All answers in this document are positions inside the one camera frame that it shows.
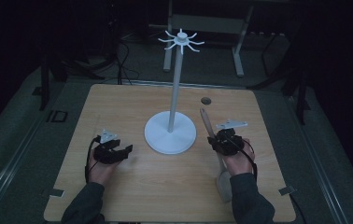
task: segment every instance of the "cable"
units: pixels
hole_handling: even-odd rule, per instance
[[[102,68],[101,67],[95,67],[95,69],[93,69],[93,70],[95,70],[95,73],[97,75],[99,75],[99,74],[105,72],[106,70],[108,70],[109,68],[111,68],[113,65],[115,65],[115,63],[111,62],[109,65],[103,66]]]
[[[252,169],[253,169],[253,175],[255,176],[255,180],[258,179],[258,165],[250,158],[250,156],[248,156],[248,154],[244,151],[243,148],[239,147],[234,141],[232,141],[232,139],[230,139],[227,135],[225,135],[225,137],[227,138],[227,140],[229,140],[229,142],[233,143],[233,145],[235,145],[237,147],[237,149],[242,152],[248,159],[249,163],[251,163]],[[255,151],[253,150],[252,145],[243,139],[244,142],[246,142],[250,148],[252,149],[252,153],[255,154]]]
[[[133,83],[131,82],[131,79],[127,75],[126,70],[136,73],[136,77],[134,77],[134,79],[138,79],[139,76],[140,76],[140,73],[124,66],[124,64],[125,64],[125,62],[126,62],[126,60],[128,58],[128,55],[130,54],[130,49],[122,41],[120,41],[120,44],[123,45],[126,48],[127,52],[126,52],[126,55],[124,56],[122,62],[120,61],[119,57],[117,57],[117,63],[118,63],[118,67],[119,67],[119,71],[118,71],[118,85],[122,85],[123,76],[125,76],[125,78],[129,81],[130,85],[133,85]]]
[[[298,208],[298,211],[299,211],[300,215],[302,216],[303,223],[307,223],[307,221],[305,220],[305,217],[304,217],[304,214],[303,214],[303,212],[302,212],[301,207],[299,206],[298,203],[296,203],[296,201],[295,201],[295,199],[293,198],[293,196],[292,196],[291,193],[289,194],[289,196],[290,196],[290,199],[292,200],[292,202],[293,202],[293,203],[296,205],[296,207]]]
[[[117,77],[111,77],[111,78],[105,79],[104,81],[102,81],[102,82],[100,82],[100,83],[98,83],[98,84],[105,84],[105,83],[107,83],[108,81],[114,80],[114,79],[116,79],[116,78],[117,78]]]
[[[154,36],[156,36],[156,35],[162,35],[162,34],[164,34],[164,30],[156,31],[156,32],[154,32],[153,34],[148,35],[148,38],[152,38],[152,37],[154,37]],[[137,33],[132,32],[132,33],[129,33],[128,35],[122,36],[122,37],[121,37],[121,40],[122,40],[122,41],[127,41],[127,42],[129,42],[129,43],[139,43],[139,42],[143,42],[143,41],[145,40],[145,39],[140,38],[140,37],[138,37],[138,38],[136,38],[136,39],[128,38],[128,37],[130,37],[130,36],[134,37],[134,36],[136,36],[136,35],[137,35]]]
[[[92,139],[92,141],[90,142],[90,146],[89,146],[89,150],[87,152],[87,159],[86,159],[86,166],[84,166],[84,177],[86,178],[86,183],[89,183],[89,173],[92,170],[92,167],[94,167],[97,162],[89,169],[89,165],[90,165],[90,156],[91,156],[91,152],[92,152],[92,145],[94,144],[94,142],[99,143],[101,140],[101,136],[97,135],[96,137],[94,137]]]
[[[110,41],[112,42],[111,48],[117,46],[118,43],[118,31],[119,31],[119,11],[117,10],[117,5],[114,3],[113,0],[107,0],[107,1],[100,1],[98,4],[100,4],[100,6],[98,8],[101,8],[100,13],[101,13],[101,18],[104,19],[102,22],[105,22],[108,24],[109,27],[109,32],[110,32]],[[79,20],[78,20],[78,15],[77,15],[77,10],[76,10],[76,5],[73,4],[73,2],[71,0],[69,0],[69,5],[72,8],[72,14],[73,14],[73,19],[75,24],[79,24]],[[84,32],[82,31],[80,26],[77,26],[78,31],[80,34],[83,34]],[[115,59],[113,58],[113,54],[112,50],[109,50],[108,48],[105,49],[105,42],[106,42],[106,30],[104,30],[102,32],[102,43],[101,43],[101,47],[99,49],[99,53],[107,53],[109,55],[107,55],[105,57],[105,60],[97,63],[97,64],[93,64],[93,65],[88,65],[88,64],[82,64],[79,63],[79,65],[85,69],[88,69],[89,71],[96,71],[98,69],[102,69],[104,67],[107,67],[109,65],[111,65]],[[71,66],[66,64],[67,66],[70,66],[70,68],[75,69],[75,72],[80,73],[81,71],[76,70],[75,66]]]

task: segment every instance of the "human hand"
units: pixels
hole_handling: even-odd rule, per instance
[[[249,144],[244,143],[244,148],[243,150],[248,154],[248,156],[255,161],[255,154],[251,150]],[[252,173],[252,165],[249,162],[248,158],[246,155],[244,155],[242,152],[238,151],[235,155],[233,156],[223,156],[223,160],[226,163],[227,170],[229,171],[230,175],[240,175],[244,173]]]
[[[121,163],[121,161],[112,164],[103,164],[99,161],[96,161],[93,156],[94,150],[92,150],[90,153],[89,170],[91,170],[89,171],[89,182],[98,183],[105,188],[109,182],[110,177],[116,170],[116,167]]]

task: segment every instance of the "wooden table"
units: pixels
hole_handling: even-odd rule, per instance
[[[62,198],[50,197],[44,217],[61,220],[65,208],[85,185],[84,165],[91,140],[103,129],[116,133],[120,148],[134,145],[129,159],[114,173],[104,195],[102,214],[109,221],[130,222],[234,222],[230,203],[223,203],[217,189],[218,159],[207,143],[200,116],[205,108],[215,124],[227,119],[246,121],[236,134],[249,138],[259,167],[260,193],[275,207],[274,221],[295,219],[275,153],[252,91],[181,88],[176,111],[194,122],[193,146],[177,155],[151,149],[144,137],[147,121],[170,109],[172,88],[154,86],[93,85],[54,185]],[[209,97],[211,105],[201,99]]]

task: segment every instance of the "dark sleeve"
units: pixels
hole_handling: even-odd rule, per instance
[[[234,175],[230,183],[233,215],[237,223],[274,223],[275,209],[259,194],[253,174]]]
[[[100,214],[104,186],[88,183],[77,197],[66,208],[62,223],[104,223],[104,216]]]

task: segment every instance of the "dark background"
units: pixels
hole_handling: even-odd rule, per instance
[[[0,0],[0,113],[23,80],[40,65],[43,53],[56,50],[85,61],[90,53],[115,50],[114,46],[98,47],[98,35],[109,32],[109,21],[116,19],[120,26],[133,24],[141,35],[146,34],[150,22],[166,24],[167,1],[125,1],[117,11],[99,13],[112,2],[79,1],[79,5],[72,5],[71,1]],[[317,3],[320,6],[288,5],[288,10],[279,4],[259,5],[249,30],[284,33],[287,21],[302,25],[298,35],[290,38],[284,64],[309,71],[308,83],[353,164],[353,1]],[[205,12],[199,3],[196,7]],[[106,38],[116,38],[112,34]],[[55,76],[62,81],[67,74],[59,68]]]

